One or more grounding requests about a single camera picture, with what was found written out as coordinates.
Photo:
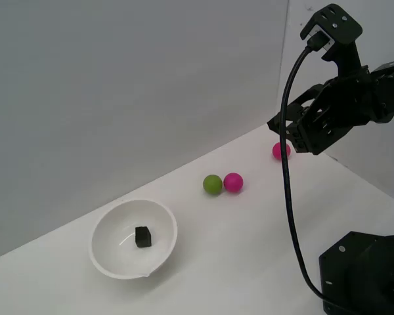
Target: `gray wall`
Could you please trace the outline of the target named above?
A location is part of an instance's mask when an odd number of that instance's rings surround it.
[[[363,34],[357,40],[362,63],[368,64],[370,70],[375,70],[381,64],[394,61],[394,0],[335,2],[363,27]],[[290,68],[305,45],[299,38],[303,25],[313,12],[328,3],[327,0],[290,0],[279,97]],[[323,54],[323,51],[311,54],[302,65],[293,96],[337,75],[333,63],[320,59]],[[394,198],[394,119],[386,125],[369,123],[352,129],[327,150],[327,154]]]
[[[0,255],[266,122],[286,10],[0,0]]]

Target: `white bowl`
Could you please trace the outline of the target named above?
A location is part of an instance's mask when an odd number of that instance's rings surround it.
[[[147,226],[152,246],[138,248],[135,228]],[[177,221],[165,206],[151,200],[130,200],[109,210],[93,230],[89,256],[103,274],[115,279],[149,276],[171,254]]]

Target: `white table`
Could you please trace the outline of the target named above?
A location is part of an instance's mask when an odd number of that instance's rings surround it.
[[[61,228],[0,257],[2,314],[322,314],[291,245],[278,137],[260,127]],[[202,180],[236,171],[245,189],[211,198]],[[290,159],[297,228],[318,285],[318,256],[351,230],[394,234],[394,199],[321,155]],[[174,212],[177,246],[157,273],[113,280],[87,255],[109,208],[152,198]]]

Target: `magenta ball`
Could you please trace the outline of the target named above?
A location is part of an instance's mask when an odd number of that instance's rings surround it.
[[[286,144],[286,153],[289,157],[290,155],[290,146],[289,144]],[[278,159],[279,161],[282,160],[282,154],[280,153],[280,142],[277,142],[274,146],[273,146],[273,156]]]
[[[223,186],[228,192],[239,192],[244,185],[244,179],[236,173],[229,173],[223,180]]]

